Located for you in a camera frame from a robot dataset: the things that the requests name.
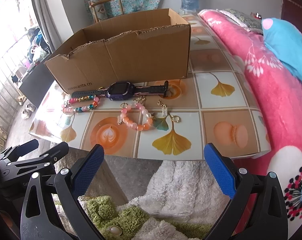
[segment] curtain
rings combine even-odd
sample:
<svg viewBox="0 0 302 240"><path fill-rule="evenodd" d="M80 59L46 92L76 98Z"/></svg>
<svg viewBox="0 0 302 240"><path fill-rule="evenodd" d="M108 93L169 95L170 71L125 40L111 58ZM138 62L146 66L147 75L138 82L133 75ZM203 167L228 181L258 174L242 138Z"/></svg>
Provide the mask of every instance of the curtain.
<svg viewBox="0 0 302 240"><path fill-rule="evenodd" d="M42 34L51 51L54 52L62 44L62 41L53 23L46 0L32 0L32 5Z"/></svg>

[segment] black watch strap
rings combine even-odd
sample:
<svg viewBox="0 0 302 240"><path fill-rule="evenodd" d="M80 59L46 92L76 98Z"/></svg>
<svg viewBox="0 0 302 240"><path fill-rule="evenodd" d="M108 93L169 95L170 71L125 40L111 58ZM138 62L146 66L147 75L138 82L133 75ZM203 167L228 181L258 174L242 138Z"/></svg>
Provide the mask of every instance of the black watch strap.
<svg viewBox="0 0 302 240"><path fill-rule="evenodd" d="M135 87L134 95L163 95L166 97L166 92L168 90L169 82L165 81L162 86L146 86L146 87Z"/></svg>
<svg viewBox="0 0 302 240"><path fill-rule="evenodd" d="M97 97L105 97L106 93L109 88L102 88L98 90L91 90L91 91L77 91L73 92L71 97L72 98L81 98L81 97L86 97L90 95L96 95Z"/></svg>

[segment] blue pillow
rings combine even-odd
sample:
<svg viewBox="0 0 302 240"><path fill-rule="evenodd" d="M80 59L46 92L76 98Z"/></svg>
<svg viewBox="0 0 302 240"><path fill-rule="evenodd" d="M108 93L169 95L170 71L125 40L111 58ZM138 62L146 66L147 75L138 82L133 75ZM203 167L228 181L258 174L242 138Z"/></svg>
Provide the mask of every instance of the blue pillow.
<svg viewBox="0 0 302 240"><path fill-rule="evenodd" d="M276 18L262 20L264 44L302 82L302 34L290 22Z"/></svg>

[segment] watch face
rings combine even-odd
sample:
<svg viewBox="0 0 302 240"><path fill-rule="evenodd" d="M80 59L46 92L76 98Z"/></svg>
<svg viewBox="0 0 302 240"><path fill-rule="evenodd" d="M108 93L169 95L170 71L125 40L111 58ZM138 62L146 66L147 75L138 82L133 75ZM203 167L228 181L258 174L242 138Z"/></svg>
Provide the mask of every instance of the watch face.
<svg viewBox="0 0 302 240"><path fill-rule="evenodd" d="M110 95L123 95L128 91L128 87L128 82L114 83L109 87L108 93Z"/></svg>

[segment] cardboard box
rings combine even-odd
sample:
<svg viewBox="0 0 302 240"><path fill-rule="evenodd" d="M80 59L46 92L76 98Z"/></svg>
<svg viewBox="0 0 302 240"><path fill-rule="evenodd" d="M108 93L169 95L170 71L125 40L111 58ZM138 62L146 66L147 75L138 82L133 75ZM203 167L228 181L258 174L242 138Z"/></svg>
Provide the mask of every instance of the cardboard box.
<svg viewBox="0 0 302 240"><path fill-rule="evenodd" d="M191 26L171 9L120 15L79 30L45 62L75 91L187 76Z"/></svg>

